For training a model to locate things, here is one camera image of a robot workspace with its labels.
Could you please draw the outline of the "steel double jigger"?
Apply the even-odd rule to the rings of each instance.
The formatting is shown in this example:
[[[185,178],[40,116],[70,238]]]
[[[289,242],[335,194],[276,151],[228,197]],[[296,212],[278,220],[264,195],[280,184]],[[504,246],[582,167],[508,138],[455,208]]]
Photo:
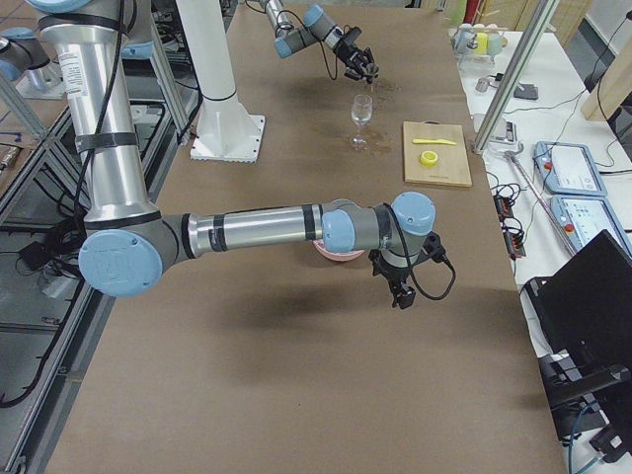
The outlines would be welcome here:
[[[374,88],[374,86],[376,84],[376,81],[377,81],[377,77],[378,77],[378,71],[377,70],[371,71],[370,73],[368,73],[366,75],[366,88],[369,91],[373,91],[373,88]]]

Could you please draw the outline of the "clear wine glass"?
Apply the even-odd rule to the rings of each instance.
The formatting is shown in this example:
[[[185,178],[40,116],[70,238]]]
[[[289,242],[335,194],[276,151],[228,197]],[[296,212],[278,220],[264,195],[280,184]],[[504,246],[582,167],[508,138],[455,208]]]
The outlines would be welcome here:
[[[351,108],[351,119],[356,126],[355,135],[351,138],[351,144],[354,149],[362,149],[366,145],[363,130],[370,123],[372,114],[372,98],[366,94],[356,95]]]

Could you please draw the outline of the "pink bowl of ice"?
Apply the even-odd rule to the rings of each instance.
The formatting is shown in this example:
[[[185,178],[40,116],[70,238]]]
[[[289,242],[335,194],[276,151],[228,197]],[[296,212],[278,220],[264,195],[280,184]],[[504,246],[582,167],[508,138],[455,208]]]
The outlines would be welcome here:
[[[357,250],[356,225],[349,207],[356,204],[348,199],[336,199],[332,209],[324,210],[321,217],[320,239],[313,241],[317,252],[329,261],[344,263],[358,258],[363,250]]]

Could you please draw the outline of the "yellow plastic knife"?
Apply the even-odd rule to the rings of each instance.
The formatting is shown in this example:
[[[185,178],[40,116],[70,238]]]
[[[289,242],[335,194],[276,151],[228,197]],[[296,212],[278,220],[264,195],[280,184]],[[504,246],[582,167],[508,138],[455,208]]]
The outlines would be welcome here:
[[[447,145],[447,146],[456,146],[457,143],[453,140],[448,140],[444,138],[438,139],[430,139],[430,138],[414,138],[412,140],[413,144],[435,144],[435,145]]]

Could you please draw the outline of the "bamboo cutting board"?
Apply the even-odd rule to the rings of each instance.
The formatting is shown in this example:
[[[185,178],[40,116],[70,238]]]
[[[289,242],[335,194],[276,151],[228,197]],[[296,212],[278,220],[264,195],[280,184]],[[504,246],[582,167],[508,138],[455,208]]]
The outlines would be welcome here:
[[[461,125],[404,121],[403,163],[407,183],[472,186]]]

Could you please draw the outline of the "yellow lemon slice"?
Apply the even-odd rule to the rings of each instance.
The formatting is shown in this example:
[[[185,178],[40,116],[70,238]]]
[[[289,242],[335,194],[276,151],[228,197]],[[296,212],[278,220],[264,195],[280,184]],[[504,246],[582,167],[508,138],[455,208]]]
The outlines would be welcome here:
[[[432,150],[425,150],[420,154],[420,163],[426,167],[433,167],[438,162],[438,154]]]

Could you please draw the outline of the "rack of pastel cups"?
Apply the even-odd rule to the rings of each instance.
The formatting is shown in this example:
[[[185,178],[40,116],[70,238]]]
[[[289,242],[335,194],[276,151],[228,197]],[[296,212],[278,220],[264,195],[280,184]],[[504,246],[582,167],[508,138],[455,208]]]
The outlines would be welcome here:
[[[507,28],[496,24],[459,25],[451,37],[451,45],[455,58],[459,63],[465,61],[494,64],[496,57],[508,44]]]

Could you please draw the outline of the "metal rod with hook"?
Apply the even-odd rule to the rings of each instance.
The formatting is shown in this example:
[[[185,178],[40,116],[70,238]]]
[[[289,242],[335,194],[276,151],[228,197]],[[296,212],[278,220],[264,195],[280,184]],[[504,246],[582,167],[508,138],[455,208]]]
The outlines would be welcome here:
[[[524,150],[524,145],[521,141],[519,141],[517,143],[517,149],[506,150],[504,152],[504,157],[516,167],[519,174],[523,177],[523,179],[525,180],[527,184],[527,187],[532,192],[535,198],[535,201],[540,205],[542,210],[545,212],[547,218],[551,222],[551,225],[553,226],[553,230],[555,231],[558,239],[562,243],[566,252],[569,254],[570,257],[573,257],[577,254],[577,250],[574,248],[570,237],[567,235],[566,231],[559,225],[549,204],[545,201],[544,197],[542,196],[542,193],[538,190],[536,185],[533,183],[533,180],[529,177],[528,173],[525,171],[524,167],[521,165],[521,163],[519,162],[519,159],[517,158],[517,156],[520,155],[523,150]]]

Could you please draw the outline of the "black monitor on stand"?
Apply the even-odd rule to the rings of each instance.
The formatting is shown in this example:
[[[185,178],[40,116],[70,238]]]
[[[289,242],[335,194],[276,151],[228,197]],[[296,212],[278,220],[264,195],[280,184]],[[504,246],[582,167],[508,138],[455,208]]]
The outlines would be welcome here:
[[[564,362],[540,363],[551,408],[592,396],[626,451],[631,450],[631,257],[600,231],[554,276],[525,284],[540,327]]]

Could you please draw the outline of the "lower teach pendant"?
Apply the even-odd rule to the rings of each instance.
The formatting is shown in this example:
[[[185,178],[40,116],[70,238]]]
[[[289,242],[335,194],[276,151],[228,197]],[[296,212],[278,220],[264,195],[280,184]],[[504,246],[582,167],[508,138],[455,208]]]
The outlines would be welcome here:
[[[606,230],[631,255],[631,242],[606,197],[555,195],[550,199],[550,208],[575,251]]]

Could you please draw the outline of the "teach pendant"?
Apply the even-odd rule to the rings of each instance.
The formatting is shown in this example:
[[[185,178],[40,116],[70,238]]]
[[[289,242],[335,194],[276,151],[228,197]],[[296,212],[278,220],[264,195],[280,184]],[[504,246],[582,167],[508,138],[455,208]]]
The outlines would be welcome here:
[[[606,197],[555,195],[550,199],[550,208],[575,251],[606,230],[631,255],[631,242]]]
[[[551,194],[606,197],[591,151],[584,144],[538,141],[533,160]]]

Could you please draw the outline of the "upper teach pendant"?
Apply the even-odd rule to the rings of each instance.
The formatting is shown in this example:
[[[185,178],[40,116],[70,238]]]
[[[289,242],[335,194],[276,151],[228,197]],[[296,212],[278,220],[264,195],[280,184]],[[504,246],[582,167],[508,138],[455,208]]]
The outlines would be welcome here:
[[[606,197],[591,151],[584,144],[538,141],[533,160],[551,194]]]

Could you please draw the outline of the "aluminium frame post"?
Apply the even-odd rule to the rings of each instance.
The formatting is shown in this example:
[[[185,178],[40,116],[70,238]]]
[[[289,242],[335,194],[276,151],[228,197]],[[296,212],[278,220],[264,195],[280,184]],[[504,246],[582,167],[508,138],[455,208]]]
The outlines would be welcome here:
[[[550,23],[560,0],[540,0],[529,20],[526,29],[522,32],[520,40],[504,73],[500,87],[495,93],[492,102],[486,111],[482,123],[476,133],[473,142],[473,152],[481,155],[487,147],[492,133],[502,117],[514,88],[517,86],[520,76],[527,66],[532,54]]]

